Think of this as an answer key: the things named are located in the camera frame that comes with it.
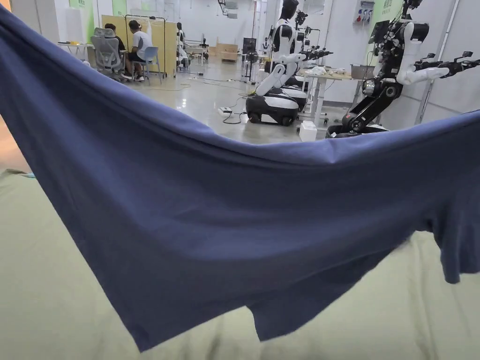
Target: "clothing rack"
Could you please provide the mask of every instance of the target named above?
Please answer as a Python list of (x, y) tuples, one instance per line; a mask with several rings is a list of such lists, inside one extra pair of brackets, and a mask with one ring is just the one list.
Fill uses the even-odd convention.
[[(165, 56), (165, 53), (166, 53), (166, 37), (165, 37), (165, 28), (166, 28), (166, 20), (165, 18), (163, 17), (158, 17), (158, 16), (146, 16), (146, 15), (132, 15), (132, 14), (126, 14), (124, 16), (125, 18), (125, 31), (127, 32), (128, 34), (128, 24), (127, 24), (127, 17), (132, 17), (132, 18), (139, 18), (139, 17), (142, 17), (142, 18), (146, 18), (146, 19), (149, 19), (149, 20), (163, 20), (163, 74), (166, 76), (167, 75), (167, 57)], [(127, 49), (129, 48), (129, 44), (128, 44), (128, 36), (127, 36)]]

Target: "sneaker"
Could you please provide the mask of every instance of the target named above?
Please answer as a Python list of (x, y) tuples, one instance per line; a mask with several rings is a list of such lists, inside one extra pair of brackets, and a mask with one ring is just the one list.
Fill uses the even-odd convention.
[(128, 73), (128, 72), (125, 72), (125, 73), (121, 73), (121, 75), (125, 78), (125, 79), (128, 79), (128, 80), (132, 80), (132, 76)]

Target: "electrical outlet panel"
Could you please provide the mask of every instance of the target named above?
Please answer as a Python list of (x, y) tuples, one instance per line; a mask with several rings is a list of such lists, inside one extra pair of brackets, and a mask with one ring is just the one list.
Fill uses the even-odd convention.
[(374, 5), (374, 1), (358, 0), (353, 23), (360, 26), (369, 25), (372, 21)]

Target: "white t-shirt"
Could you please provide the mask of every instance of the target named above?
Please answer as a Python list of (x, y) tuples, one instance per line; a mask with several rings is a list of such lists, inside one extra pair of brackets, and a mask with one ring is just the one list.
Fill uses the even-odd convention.
[(133, 46), (138, 48), (138, 57), (145, 60), (145, 49), (149, 46), (153, 46), (152, 39), (143, 31), (137, 31), (133, 34)]

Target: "power strip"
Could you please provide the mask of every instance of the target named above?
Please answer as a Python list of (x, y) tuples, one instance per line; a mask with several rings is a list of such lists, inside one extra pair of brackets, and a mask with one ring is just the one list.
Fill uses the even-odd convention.
[(230, 108), (219, 108), (218, 113), (222, 116), (228, 116), (233, 113), (232, 109)]

